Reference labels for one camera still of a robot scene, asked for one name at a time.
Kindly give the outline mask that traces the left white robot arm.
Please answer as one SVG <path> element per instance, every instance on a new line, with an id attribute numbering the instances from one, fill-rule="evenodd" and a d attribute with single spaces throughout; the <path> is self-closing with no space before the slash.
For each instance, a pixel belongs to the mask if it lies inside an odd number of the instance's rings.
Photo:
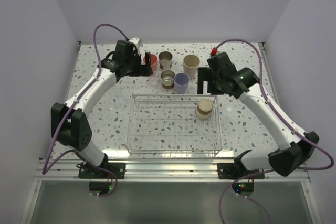
<path id="1" fill-rule="evenodd" d="M 114 51 L 98 62 L 89 81 L 65 103 L 51 107 L 51 137 L 53 142 L 68 146 L 83 161 L 91 165 L 97 178 L 109 172 L 107 155 L 92 141 L 88 117 L 102 96 L 125 77 L 148 77 L 153 73 L 151 55 L 140 53 L 139 38 L 118 40 Z"/>

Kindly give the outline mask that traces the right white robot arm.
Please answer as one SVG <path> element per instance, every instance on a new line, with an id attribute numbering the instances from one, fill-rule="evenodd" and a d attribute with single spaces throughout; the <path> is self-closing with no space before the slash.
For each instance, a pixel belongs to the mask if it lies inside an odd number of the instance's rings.
<path id="1" fill-rule="evenodd" d="M 314 145 L 318 144 L 316 132 L 299 127 L 263 89 L 259 77 L 249 68 L 237 70 L 227 53 L 208 58 L 208 67 L 197 70 L 197 93 L 227 94 L 248 107 L 275 140 L 277 149 L 258 154 L 247 150 L 235 157 L 231 168 L 233 175 L 246 178 L 259 169 L 273 169 L 283 177 L 290 175 L 308 160 Z"/>

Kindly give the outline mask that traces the clear glass cup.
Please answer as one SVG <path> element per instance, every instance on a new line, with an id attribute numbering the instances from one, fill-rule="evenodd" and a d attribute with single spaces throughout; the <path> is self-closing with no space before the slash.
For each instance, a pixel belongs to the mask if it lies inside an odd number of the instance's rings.
<path id="1" fill-rule="evenodd" d="M 160 77 L 153 74 L 149 77 L 149 82 L 152 87 L 157 87 L 160 82 Z"/>

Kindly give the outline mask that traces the cream steel cup brown band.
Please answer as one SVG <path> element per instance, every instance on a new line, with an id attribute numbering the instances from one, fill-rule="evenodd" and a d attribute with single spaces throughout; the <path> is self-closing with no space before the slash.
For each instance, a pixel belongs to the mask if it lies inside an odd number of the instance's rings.
<path id="1" fill-rule="evenodd" d="M 211 116 L 213 107 L 213 101 L 211 101 L 210 99 L 201 99 L 200 102 L 197 104 L 195 113 L 200 119 L 205 120 Z"/>

